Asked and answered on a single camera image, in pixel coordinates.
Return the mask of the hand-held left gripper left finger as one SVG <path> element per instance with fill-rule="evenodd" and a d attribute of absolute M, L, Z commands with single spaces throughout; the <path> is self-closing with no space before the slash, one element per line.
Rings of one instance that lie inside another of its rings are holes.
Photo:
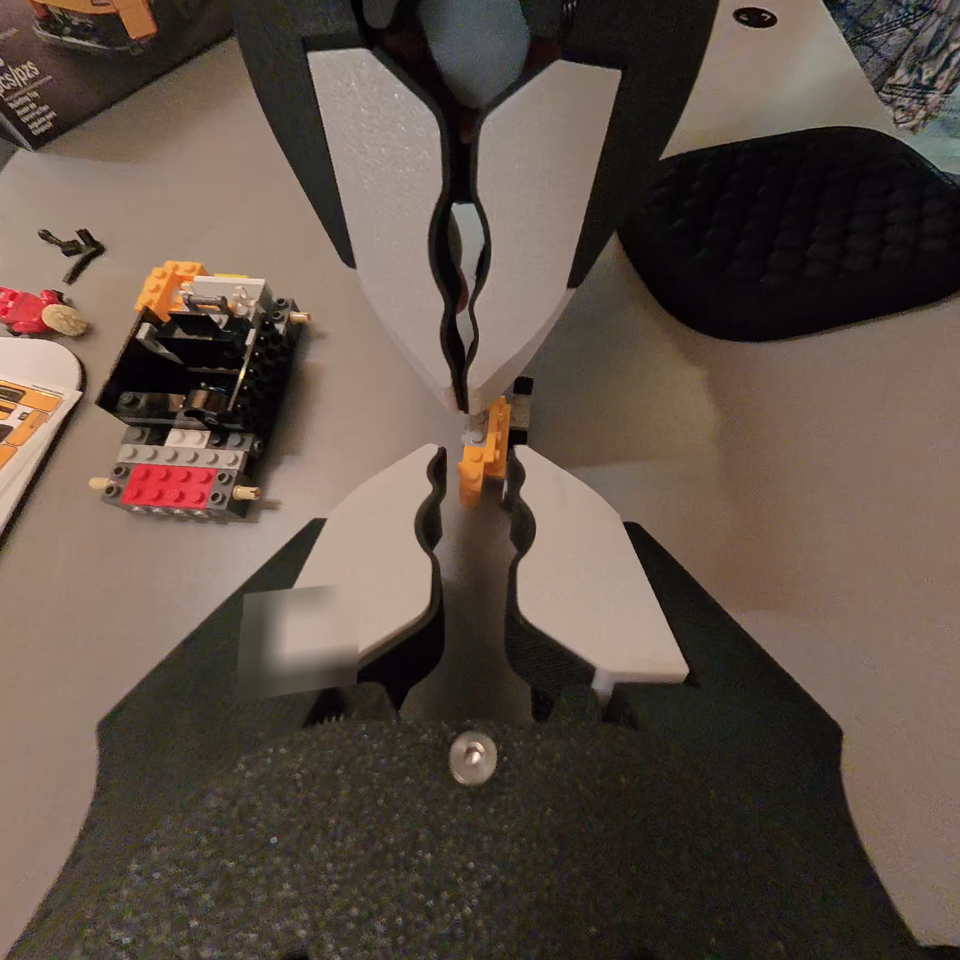
<path fill-rule="evenodd" d="M 433 616 L 439 599 L 426 517 L 446 491 L 447 451 L 428 442 L 371 476 L 325 520 L 294 583 L 330 587 L 366 666 Z"/>

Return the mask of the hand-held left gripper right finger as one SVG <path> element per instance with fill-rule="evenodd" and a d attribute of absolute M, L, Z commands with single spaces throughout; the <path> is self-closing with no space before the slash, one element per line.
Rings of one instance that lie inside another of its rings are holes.
<path fill-rule="evenodd" d="M 618 511 L 529 446 L 511 451 L 507 652 L 533 689 L 679 684 L 690 668 Z"/>

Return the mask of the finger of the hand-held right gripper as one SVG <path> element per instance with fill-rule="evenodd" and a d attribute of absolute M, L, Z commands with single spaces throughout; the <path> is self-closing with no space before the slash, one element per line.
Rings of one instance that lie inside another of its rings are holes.
<path fill-rule="evenodd" d="M 470 304 L 470 414 L 523 371 L 572 296 L 571 269 L 620 82 L 617 68 L 560 58 L 481 116 L 472 186 L 487 257 Z"/>
<path fill-rule="evenodd" d="M 438 104 L 381 51 L 313 51 L 307 62 L 358 281 L 414 370 L 466 412 L 465 360 L 450 346 L 459 282 Z"/>

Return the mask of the orange grey brick assembly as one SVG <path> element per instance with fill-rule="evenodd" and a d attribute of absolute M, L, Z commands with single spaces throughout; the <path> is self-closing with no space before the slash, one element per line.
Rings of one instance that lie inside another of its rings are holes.
<path fill-rule="evenodd" d="M 495 462 L 485 460 L 488 410 L 470 419 L 462 438 L 462 458 L 457 464 L 459 500 L 465 508 L 479 504 L 485 481 L 502 483 L 507 474 L 508 452 Z"/>

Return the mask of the grey desk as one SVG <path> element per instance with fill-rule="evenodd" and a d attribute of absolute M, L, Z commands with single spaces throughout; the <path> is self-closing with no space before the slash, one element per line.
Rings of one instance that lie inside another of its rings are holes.
<path fill-rule="evenodd" d="M 307 522 L 457 421 L 341 263 L 227 42 L 2 173 L 2 282 L 86 227 L 93 396 L 169 258 L 311 312 L 266 509 L 127 515 L 87 484 L 122 427 L 78 404 L 2 552 L 2 954 L 84 822 L 95 728 Z M 534 359 L 531 441 L 639 522 L 839 722 L 847 796 L 918 940 L 958 942 L 958 310 L 795 342 L 717 342 L 611 242 Z"/>

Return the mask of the black seat cushion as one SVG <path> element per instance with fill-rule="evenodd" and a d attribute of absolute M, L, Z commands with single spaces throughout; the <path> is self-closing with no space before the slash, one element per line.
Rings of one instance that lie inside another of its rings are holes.
<path fill-rule="evenodd" d="M 810 128 L 666 159 L 618 237 L 686 327 L 785 341 L 956 294 L 959 187 L 878 130 Z"/>

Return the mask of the black brick car chassis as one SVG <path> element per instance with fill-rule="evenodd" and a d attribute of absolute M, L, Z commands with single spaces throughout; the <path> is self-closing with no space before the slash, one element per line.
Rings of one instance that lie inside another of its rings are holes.
<path fill-rule="evenodd" d="M 131 515 L 239 522 L 311 316 L 264 278 L 167 260 L 97 397 L 125 430 L 102 504 Z"/>

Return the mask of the plaid shirt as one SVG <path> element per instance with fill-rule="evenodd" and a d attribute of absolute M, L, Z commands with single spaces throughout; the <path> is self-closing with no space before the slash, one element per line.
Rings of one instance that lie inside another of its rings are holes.
<path fill-rule="evenodd" d="M 825 1 L 894 126 L 923 132 L 959 82 L 957 1 Z"/>

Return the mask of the black hinge brick piece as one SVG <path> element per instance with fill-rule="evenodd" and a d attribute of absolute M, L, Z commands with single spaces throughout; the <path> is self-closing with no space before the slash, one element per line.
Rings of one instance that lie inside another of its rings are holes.
<path fill-rule="evenodd" d="M 90 265 L 107 252 L 105 245 L 85 227 L 76 230 L 75 238 L 66 240 L 58 238 L 48 229 L 38 230 L 37 236 L 45 243 L 58 248 L 66 258 L 72 261 L 72 266 L 63 278 L 63 283 L 67 286 L 75 284 Z"/>

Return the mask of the yellow car toy box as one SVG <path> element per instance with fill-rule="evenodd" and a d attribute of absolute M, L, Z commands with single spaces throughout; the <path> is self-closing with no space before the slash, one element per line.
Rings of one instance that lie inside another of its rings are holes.
<path fill-rule="evenodd" d="M 232 27 L 223 1 L 3 1 L 2 139 L 36 150 Z"/>

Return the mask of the orange black sticker sheet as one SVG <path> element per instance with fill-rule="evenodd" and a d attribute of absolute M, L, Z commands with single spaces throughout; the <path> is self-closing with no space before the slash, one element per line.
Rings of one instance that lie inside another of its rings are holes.
<path fill-rule="evenodd" d="M 1 491 L 15 484 L 30 458 L 53 439 L 62 420 L 78 402 L 76 389 L 1 379 Z"/>

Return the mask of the white book stand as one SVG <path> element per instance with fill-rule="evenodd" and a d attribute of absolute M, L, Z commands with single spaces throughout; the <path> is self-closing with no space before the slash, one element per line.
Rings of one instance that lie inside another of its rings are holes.
<path fill-rule="evenodd" d="M 74 353 L 58 342 L 26 337 L 5 337 L 1 340 L 1 379 L 23 378 L 31 383 L 63 387 L 81 391 L 85 385 L 82 364 Z M 28 467 L 14 484 L 1 490 L 1 535 L 6 538 L 33 486 L 61 438 L 74 408 L 66 414 L 54 437 L 43 443 L 40 451 L 30 457 Z"/>

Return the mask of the red toy minifigure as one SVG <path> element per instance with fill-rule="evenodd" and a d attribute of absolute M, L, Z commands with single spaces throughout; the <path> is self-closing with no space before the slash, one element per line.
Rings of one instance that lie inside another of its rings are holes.
<path fill-rule="evenodd" d="M 1 323 L 17 336 L 60 334 L 79 338 L 90 324 L 57 290 L 43 289 L 37 294 L 1 287 Z"/>

